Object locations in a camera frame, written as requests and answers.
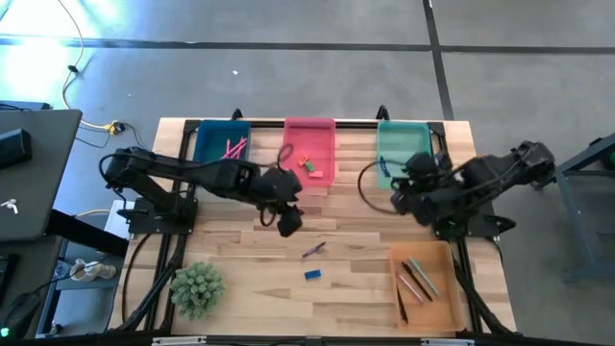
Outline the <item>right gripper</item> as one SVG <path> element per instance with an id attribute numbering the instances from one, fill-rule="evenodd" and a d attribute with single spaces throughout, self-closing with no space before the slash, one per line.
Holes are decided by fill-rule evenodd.
<path id="1" fill-rule="evenodd" d="M 405 163 L 402 171 L 405 177 L 395 177 L 391 181 L 394 211 L 400 215 L 411 214 L 418 224 L 428 226 L 434 220 L 434 212 L 425 194 L 433 189 L 437 178 L 435 160 L 428 153 L 418 153 Z"/>

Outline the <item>teal pen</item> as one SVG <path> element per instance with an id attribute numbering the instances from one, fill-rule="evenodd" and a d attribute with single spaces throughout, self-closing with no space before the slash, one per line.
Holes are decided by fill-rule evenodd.
<path id="1" fill-rule="evenodd" d="M 409 262 L 411 263 L 411 265 L 415 268 L 415 270 L 418 272 L 418 274 L 421 276 L 421 278 L 423 279 L 423 281 L 429 286 L 429 288 L 431 289 L 431 291 L 436 295 L 436 296 L 440 296 L 440 292 L 437 288 L 437 286 L 433 283 L 433 281 L 429 278 L 429 276 L 426 274 L 426 272 L 423 270 L 422 266 L 419 264 L 419 262 L 414 259 L 413 257 L 408 257 Z"/>

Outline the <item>translucent purple pen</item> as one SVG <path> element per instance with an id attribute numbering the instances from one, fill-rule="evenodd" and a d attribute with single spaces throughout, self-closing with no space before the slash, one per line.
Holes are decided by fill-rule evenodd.
<path id="1" fill-rule="evenodd" d="M 408 291 L 413 295 L 413 297 L 417 300 L 417 302 L 421 305 L 424 304 L 423 297 L 418 293 L 418 291 L 406 280 L 406 278 L 401 274 L 396 274 L 397 278 L 405 285 Z"/>

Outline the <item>dark pen with black cap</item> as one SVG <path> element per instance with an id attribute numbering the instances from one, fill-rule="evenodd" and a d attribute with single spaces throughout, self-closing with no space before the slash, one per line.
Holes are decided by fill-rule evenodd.
<path id="1" fill-rule="evenodd" d="M 408 317 L 407 317 L 407 313 L 406 313 L 406 308 L 402 299 L 402 295 L 401 295 L 401 291 L 400 288 L 398 287 L 397 284 L 395 284 L 395 291 L 396 291 L 396 295 L 397 295 L 397 301 L 398 301 L 398 306 L 399 306 L 399 311 L 400 311 L 400 315 L 402 318 L 402 321 L 405 325 L 408 324 Z"/>

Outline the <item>pink plastic bin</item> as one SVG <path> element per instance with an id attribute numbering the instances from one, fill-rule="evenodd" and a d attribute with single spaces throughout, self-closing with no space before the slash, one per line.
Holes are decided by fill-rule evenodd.
<path id="1" fill-rule="evenodd" d="M 329 187 L 335 177 L 335 121 L 331 118 L 286 118 L 283 144 L 291 144 L 292 154 L 282 167 L 292 169 L 303 187 Z M 311 178 L 308 170 L 298 165 L 307 155 L 315 170 L 322 171 L 320 179 Z"/>

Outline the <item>teal plastic bin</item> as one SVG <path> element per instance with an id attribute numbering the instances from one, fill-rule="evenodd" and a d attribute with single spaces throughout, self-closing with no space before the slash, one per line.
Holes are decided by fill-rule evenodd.
<path id="1" fill-rule="evenodd" d="M 377 128 L 378 161 L 383 156 L 390 178 L 385 178 L 378 165 L 378 187 L 389 189 L 391 179 L 404 177 L 403 165 L 417 153 L 431 153 L 429 126 L 421 122 L 382 121 Z"/>

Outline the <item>dark blue plastic bin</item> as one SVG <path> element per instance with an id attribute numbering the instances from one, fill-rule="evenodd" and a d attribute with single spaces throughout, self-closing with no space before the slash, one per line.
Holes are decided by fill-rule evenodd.
<path id="1" fill-rule="evenodd" d="M 234 120 L 204 120 L 198 128 L 193 160 L 198 162 L 218 161 L 226 150 L 227 138 L 231 146 L 235 146 L 242 137 L 248 144 L 243 160 L 247 160 L 251 143 L 251 125 L 247 122 Z"/>

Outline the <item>orange plastic bin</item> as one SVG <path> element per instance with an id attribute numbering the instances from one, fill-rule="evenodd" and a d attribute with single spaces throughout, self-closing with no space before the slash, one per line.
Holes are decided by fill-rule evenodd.
<path id="1" fill-rule="evenodd" d="M 408 257 L 413 257 L 419 262 L 423 270 L 437 286 L 440 292 L 439 297 L 423 281 L 409 262 Z M 414 275 L 432 297 L 433 302 L 427 299 L 409 277 L 401 265 L 402 261 L 409 265 Z M 448 243 L 444 241 L 396 243 L 390 248 L 388 264 L 390 281 L 392 283 L 394 315 L 400 330 L 413 334 L 443 334 L 458 332 L 465 328 L 462 316 L 462 301 L 455 277 L 454 260 Z M 424 299 L 423 305 L 417 302 L 405 285 L 397 278 L 396 274 L 403 275 L 418 291 Z M 406 308 L 407 325 L 403 323 L 400 315 L 395 284 L 398 285 L 401 291 Z"/>

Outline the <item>green artificial plant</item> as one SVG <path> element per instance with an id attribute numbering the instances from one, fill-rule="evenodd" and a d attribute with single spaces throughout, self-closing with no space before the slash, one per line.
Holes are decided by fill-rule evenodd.
<path id="1" fill-rule="evenodd" d="M 217 306 L 226 286 L 214 265 L 200 261 L 178 269 L 170 290 L 171 301 L 180 316 L 196 320 L 205 317 Z"/>

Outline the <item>gray metal cart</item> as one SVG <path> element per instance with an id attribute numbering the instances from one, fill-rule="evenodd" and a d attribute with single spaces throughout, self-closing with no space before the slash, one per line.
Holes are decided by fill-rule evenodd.
<path id="1" fill-rule="evenodd" d="M 557 184 L 583 263 L 564 275 L 566 281 L 615 279 L 615 257 L 608 259 L 603 236 L 615 238 L 615 170 L 588 167 L 615 154 L 615 133 L 595 139 L 575 156 L 558 164 L 552 176 L 532 187 Z"/>

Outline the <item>white paper sheet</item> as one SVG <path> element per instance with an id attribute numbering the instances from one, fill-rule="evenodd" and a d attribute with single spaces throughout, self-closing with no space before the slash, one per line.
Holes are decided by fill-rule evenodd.
<path id="1" fill-rule="evenodd" d="M 131 240 L 133 236 L 129 233 L 130 221 L 121 216 L 118 212 L 128 208 L 131 210 L 134 207 L 134 202 L 124 203 L 122 200 L 114 200 L 106 221 L 104 231 L 113 235 L 117 235 L 127 240 Z"/>

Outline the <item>dark gray desk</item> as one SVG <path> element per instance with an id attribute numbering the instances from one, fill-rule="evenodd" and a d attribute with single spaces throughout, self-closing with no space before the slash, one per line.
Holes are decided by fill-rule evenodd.
<path id="1" fill-rule="evenodd" d="M 81 118 L 78 110 L 0 111 L 0 134 L 26 130 L 33 154 L 29 161 L 0 170 L 0 204 L 15 199 L 19 211 L 0 207 L 0 242 L 45 234 Z"/>

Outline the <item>black box device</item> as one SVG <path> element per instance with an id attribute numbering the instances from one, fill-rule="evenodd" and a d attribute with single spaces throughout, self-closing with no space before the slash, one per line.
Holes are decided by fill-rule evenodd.
<path id="1" fill-rule="evenodd" d="M 31 135 L 24 129 L 0 134 L 0 170 L 32 158 Z"/>

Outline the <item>black table frame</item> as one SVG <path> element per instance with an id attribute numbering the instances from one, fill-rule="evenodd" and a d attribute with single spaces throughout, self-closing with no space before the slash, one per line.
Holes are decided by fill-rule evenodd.
<path id="1" fill-rule="evenodd" d="M 187 239 L 183 264 L 210 261 L 226 291 L 213 312 L 189 321 L 167 305 L 168 285 L 150 318 L 153 328 L 170 317 L 172 334 L 415 336 L 398 328 L 389 274 L 389 247 L 435 239 L 413 218 L 371 210 L 357 193 L 357 175 L 377 153 L 378 120 L 336 119 L 335 177 L 329 187 L 305 187 L 300 194 L 304 226 L 289 238 L 274 226 L 263 228 L 251 206 L 196 191 L 199 210 Z M 135 256 L 129 282 L 119 284 L 110 328 L 122 322 L 122 293 L 128 316 L 156 276 L 159 255 L 172 257 L 178 239 L 151 235 Z M 326 241 L 320 253 L 302 254 Z M 470 238 L 467 253 L 474 285 L 482 299 L 511 330 L 516 330 L 498 249 Z M 304 273 L 320 270 L 307 281 Z"/>

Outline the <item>silver bracket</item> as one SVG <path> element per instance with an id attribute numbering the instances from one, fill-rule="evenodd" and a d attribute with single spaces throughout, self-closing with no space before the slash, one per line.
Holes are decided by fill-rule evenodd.
<path id="1" fill-rule="evenodd" d="M 463 338 L 421 338 L 420 346 L 476 346 L 476 343 Z"/>
<path id="2" fill-rule="evenodd" d="M 166 336 L 152 339 L 151 346 L 196 346 L 207 345 L 208 338 L 201 335 Z"/>

